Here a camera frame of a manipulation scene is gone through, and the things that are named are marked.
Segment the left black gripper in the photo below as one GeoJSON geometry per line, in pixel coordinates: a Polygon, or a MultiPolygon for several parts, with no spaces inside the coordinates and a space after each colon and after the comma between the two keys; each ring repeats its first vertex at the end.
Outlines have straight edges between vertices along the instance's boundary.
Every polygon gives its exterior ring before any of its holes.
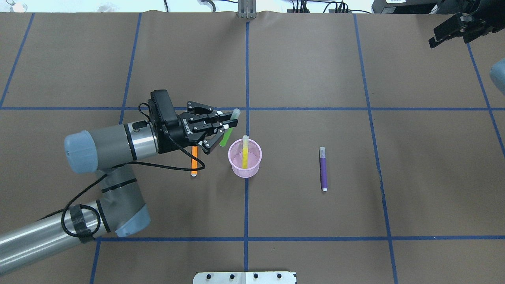
{"type": "Polygon", "coordinates": [[[158,115],[157,152],[168,153],[200,143],[202,151],[209,154],[225,132],[238,125],[238,122],[225,122],[236,119],[232,115],[233,112],[217,111],[212,106],[193,101],[188,101],[187,111],[179,115],[158,115]],[[208,130],[204,128],[205,123],[214,124],[208,130]]]}

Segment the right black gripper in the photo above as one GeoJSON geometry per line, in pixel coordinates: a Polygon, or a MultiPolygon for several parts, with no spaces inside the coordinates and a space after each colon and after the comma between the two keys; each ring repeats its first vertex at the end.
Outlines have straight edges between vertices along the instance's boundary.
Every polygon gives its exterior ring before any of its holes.
{"type": "Polygon", "coordinates": [[[503,0],[471,0],[470,8],[454,14],[433,29],[434,36],[428,40],[434,49],[443,42],[462,37],[464,43],[494,34],[505,26],[505,2],[503,0]]]}

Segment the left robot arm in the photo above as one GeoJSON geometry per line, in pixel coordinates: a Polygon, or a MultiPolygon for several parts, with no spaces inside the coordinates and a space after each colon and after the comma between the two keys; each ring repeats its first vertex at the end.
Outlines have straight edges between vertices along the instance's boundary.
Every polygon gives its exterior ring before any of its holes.
{"type": "MultiPolygon", "coordinates": [[[[74,173],[63,153],[64,137],[83,128],[101,128],[120,120],[119,108],[7,108],[1,110],[1,234],[32,223],[64,207],[96,180],[94,173],[74,173]]],[[[187,173],[149,166],[132,166],[152,223],[133,235],[147,241],[234,241],[243,239],[241,192],[222,190],[232,176],[226,150],[201,155],[207,169],[199,178],[187,173]]],[[[128,273],[128,262],[140,251],[113,231],[104,238],[54,254],[9,274],[2,284],[102,283],[104,268],[128,273]]]]}

